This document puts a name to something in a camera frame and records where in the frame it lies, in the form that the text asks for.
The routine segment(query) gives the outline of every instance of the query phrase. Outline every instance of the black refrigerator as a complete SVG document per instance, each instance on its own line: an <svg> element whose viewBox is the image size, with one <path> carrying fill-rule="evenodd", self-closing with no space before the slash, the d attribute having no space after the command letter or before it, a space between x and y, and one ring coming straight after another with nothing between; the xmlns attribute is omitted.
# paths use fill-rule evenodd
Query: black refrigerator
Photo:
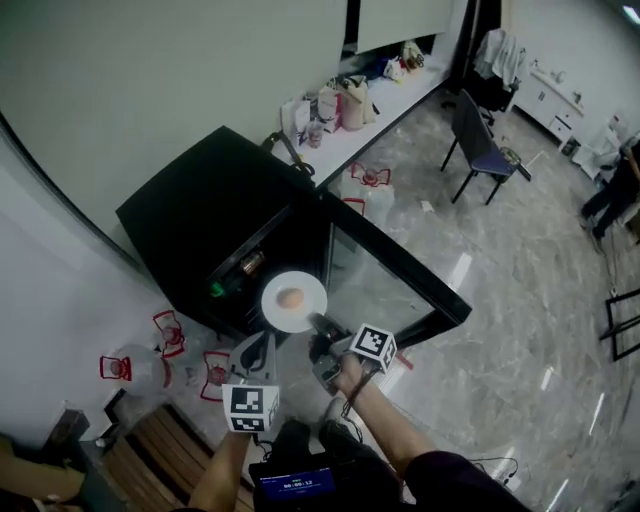
<svg viewBox="0 0 640 512"><path fill-rule="evenodd" d="M316 276L327 314L406 348L471 312L440 278L309 174L221 127L135 192L117 215L176 310L241 340L271 328L260 298L288 270ZM277 333L281 342L288 335Z"/></svg>

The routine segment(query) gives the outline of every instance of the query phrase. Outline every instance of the glass door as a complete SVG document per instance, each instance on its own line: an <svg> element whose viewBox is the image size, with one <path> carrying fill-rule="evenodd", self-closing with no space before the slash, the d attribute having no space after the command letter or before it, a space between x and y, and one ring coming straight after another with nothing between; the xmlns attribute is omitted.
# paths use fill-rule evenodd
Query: glass door
<svg viewBox="0 0 640 512"><path fill-rule="evenodd" d="M361 213L330 192L317 206L330 226L323 277L331 318L352 332L362 323L392 331L406 348L469 316L463 299Z"/></svg>

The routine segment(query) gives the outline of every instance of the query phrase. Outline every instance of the display screen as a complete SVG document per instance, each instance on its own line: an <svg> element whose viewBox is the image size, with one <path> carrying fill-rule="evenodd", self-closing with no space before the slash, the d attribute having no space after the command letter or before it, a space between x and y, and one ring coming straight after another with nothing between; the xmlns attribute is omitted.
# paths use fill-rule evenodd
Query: display screen
<svg viewBox="0 0 640 512"><path fill-rule="evenodd" d="M270 500L294 500L336 490L329 468L261 478L260 483Z"/></svg>

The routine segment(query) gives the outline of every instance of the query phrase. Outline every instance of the human hand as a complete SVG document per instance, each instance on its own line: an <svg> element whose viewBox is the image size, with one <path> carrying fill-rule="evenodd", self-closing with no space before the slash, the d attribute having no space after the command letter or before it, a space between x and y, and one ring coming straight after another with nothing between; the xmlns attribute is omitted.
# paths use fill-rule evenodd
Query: human hand
<svg viewBox="0 0 640 512"><path fill-rule="evenodd" d="M362 380L362 365L354 354L345 354L340 359L342 371L333 384L342 391L348 398L353 394L353 390Z"/></svg>

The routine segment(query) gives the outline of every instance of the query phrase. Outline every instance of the blue chair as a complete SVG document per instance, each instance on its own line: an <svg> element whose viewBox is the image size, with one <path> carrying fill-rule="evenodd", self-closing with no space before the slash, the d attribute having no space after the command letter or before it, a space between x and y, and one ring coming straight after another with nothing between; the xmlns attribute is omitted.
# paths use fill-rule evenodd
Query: blue chair
<svg viewBox="0 0 640 512"><path fill-rule="evenodd" d="M487 128L484 119L482 119L480 109L464 89L458 95L451 128L456 138L440 168L440 172L444 171L447 163L449 163L449 158L451 158L451 154L458 143L460 143L460 148L471 169L462 187L451 199L451 202L455 203L471 181L471 178L482 172L493 175L497 182L485 203L489 204L500 186L507 181L516 168L509 165L504 156L502 156L489 132L489 128Z"/></svg>

